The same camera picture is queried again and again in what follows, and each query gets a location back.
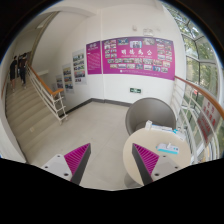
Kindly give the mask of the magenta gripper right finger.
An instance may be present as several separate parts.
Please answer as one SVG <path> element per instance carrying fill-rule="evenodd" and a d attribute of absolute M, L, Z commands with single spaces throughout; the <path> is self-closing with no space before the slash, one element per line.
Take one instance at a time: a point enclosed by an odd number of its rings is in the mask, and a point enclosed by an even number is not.
<path fill-rule="evenodd" d="M 135 143 L 132 144 L 132 155 L 144 185 L 148 185 L 181 169 L 167 155 L 158 155 Z"/>

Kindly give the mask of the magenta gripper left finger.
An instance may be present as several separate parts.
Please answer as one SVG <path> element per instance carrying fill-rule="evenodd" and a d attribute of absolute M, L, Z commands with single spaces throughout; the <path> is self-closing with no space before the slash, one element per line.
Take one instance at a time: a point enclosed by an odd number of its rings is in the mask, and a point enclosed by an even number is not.
<path fill-rule="evenodd" d="M 87 143 L 66 155 L 56 154 L 42 169 L 79 185 L 91 154 L 91 144 Z"/>

